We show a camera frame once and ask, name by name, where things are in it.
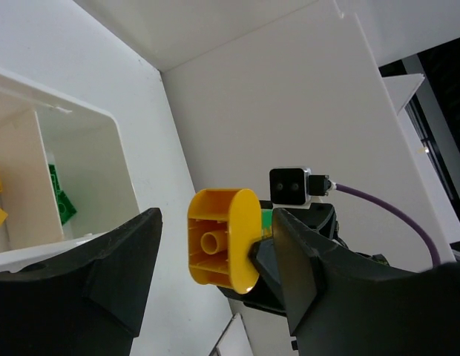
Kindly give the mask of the green yellow lego stack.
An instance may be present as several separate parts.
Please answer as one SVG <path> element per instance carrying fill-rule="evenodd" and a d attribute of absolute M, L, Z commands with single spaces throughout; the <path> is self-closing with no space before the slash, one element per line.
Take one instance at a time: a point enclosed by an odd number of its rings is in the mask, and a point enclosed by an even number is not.
<path fill-rule="evenodd" d="M 261 211 L 262 238 L 268 238 L 272 235 L 272 209 L 263 209 Z"/>

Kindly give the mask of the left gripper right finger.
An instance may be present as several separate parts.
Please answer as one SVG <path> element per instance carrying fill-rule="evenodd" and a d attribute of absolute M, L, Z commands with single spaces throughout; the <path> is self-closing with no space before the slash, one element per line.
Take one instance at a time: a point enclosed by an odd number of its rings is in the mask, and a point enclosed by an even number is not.
<path fill-rule="evenodd" d="M 272 225 L 291 218 L 278 208 Z M 460 262 L 414 273 L 321 251 L 326 291 L 286 314 L 301 355 L 460 355 Z"/>

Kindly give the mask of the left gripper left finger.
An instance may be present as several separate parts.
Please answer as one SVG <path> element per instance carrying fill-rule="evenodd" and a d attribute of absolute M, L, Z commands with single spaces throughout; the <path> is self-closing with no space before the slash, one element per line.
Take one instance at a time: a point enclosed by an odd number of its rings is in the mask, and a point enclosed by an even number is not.
<path fill-rule="evenodd" d="M 0 272 L 0 355 L 129 355 L 162 235 L 149 208 L 113 231 Z"/>

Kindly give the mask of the green lego brick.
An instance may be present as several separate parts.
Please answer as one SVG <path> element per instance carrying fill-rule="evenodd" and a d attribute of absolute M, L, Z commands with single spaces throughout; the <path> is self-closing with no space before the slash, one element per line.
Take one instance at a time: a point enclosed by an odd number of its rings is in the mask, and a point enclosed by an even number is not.
<path fill-rule="evenodd" d="M 48 168 L 57 208 L 59 211 L 59 219 L 61 221 L 61 224 L 64 225 L 76 215 L 77 210 L 68 198 L 67 194 L 61 188 L 61 185 L 59 183 L 59 177 L 56 171 L 56 166 L 53 164 L 49 164 Z"/>

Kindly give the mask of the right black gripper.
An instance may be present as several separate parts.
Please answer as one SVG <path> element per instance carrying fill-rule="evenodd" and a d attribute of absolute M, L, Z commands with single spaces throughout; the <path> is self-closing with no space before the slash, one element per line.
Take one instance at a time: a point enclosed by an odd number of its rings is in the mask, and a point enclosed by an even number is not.
<path fill-rule="evenodd" d="M 335 248 L 347 255 L 387 266 L 384 255 L 368 255 L 350 251 L 338 236 L 338 221 L 333 205 L 315 203 L 308 209 L 285 208 L 292 215 L 290 226 L 281 230 L 272 225 L 272 235 L 251 247 L 249 259 L 259 277 L 247 294 L 221 288 L 230 300 L 276 315 L 302 312 L 326 291 L 326 278 L 321 264 L 321 248 Z"/>

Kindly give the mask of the yellow round lego piece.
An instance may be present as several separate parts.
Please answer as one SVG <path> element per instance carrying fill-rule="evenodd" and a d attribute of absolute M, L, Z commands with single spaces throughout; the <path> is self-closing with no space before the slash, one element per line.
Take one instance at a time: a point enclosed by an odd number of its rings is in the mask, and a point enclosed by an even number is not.
<path fill-rule="evenodd" d="M 249 293 L 259 273 L 249 259 L 262 239 L 262 212 L 247 188 L 203 189 L 187 213 L 188 269 L 196 283 Z"/>

